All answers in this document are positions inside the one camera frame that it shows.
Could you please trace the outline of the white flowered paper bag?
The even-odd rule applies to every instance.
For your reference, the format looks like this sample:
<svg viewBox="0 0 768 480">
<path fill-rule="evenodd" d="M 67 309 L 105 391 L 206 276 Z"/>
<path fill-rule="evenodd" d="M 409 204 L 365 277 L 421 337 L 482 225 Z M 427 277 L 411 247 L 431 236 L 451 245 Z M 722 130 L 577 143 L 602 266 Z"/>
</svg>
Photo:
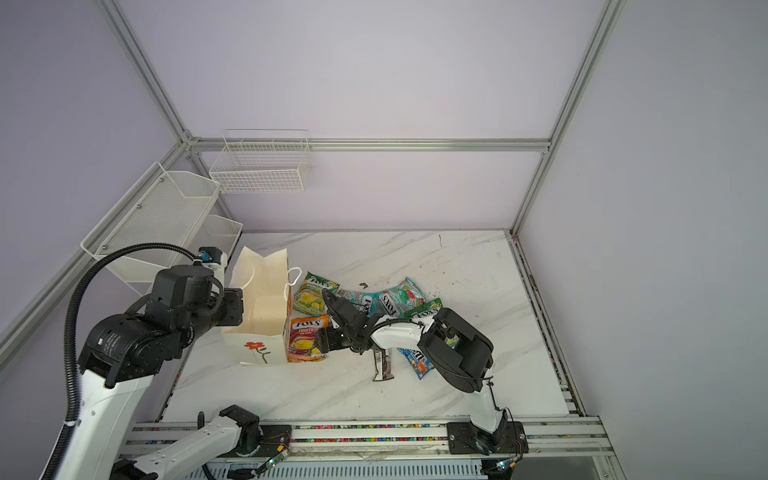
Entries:
<svg viewBox="0 0 768 480">
<path fill-rule="evenodd" d="M 242 322 L 222 330 L 222 338 L 237 362 L 255 366 L 277 366 L 288 362 L 287 329 L 293 311 L 292 289 L 302 278 L 302 269 L 289 265 L 285 249 L 267 256 L 247 247 L 241 250 L 232 270 L 230 286 L 242 290 Z"/>
</svg>

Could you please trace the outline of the pink Fox's fruits candy bag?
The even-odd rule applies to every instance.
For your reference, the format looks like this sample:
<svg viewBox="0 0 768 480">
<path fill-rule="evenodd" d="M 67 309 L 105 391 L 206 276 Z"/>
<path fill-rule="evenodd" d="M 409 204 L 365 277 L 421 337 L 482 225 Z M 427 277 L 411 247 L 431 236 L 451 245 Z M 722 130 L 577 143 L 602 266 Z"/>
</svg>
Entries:
<svg viewBox="0 0 768 480">
<path fill-rule="evenodd" d="M 330 317 L 294 318 L 290 321 L 286 355 L 289 363 L 322 361 L 326 353 L 322 350 L 322 334 L 330 325 Z"/>
</svg>

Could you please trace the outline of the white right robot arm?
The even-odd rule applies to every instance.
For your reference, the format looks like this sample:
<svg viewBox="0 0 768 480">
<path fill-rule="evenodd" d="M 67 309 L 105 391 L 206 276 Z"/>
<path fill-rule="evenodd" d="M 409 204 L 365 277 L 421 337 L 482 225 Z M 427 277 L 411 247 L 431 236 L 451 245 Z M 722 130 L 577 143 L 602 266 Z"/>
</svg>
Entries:
<svg viewBox="0 0 768 480">
<path fill-rule="evenodd" d="M 470 420 L 461 426 L 470 438 L 469 448 L 489 455 L 500 450 L 511 415 L 500 408 L 493 393 L 491 340 L 453 310 L 443 307 L 421 318 L 387 314 L 368 315 L 329 289 L 322 298 L 331 319 L 327 351 L 411 349 L 420 352 L 452 387 L 473 402 Z"/>
</svg>

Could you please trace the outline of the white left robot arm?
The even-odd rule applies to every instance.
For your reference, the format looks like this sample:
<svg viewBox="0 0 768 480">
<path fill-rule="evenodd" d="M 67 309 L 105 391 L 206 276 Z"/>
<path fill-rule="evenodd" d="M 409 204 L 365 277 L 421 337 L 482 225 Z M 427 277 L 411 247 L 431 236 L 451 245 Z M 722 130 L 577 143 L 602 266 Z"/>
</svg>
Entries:
<svg viewBox="0 0 768 480">
<path fill-rule="evenodd" d="M 200 263 L 160 271 L 150 294 L 99 322 L 83 348 L 75 342 L 79 308 L 99 261 L 75 287 L 65 318 L 67 413 L 44 479 L 181 479 L 234 449 L 243 426 L 231 415 L 211 427 L 133 460 L 118 453 L 142 397 L 164 363 L 178 359 L 214 327 L 243 319 L 243 292 L 225 288 Z"/>
</svg>

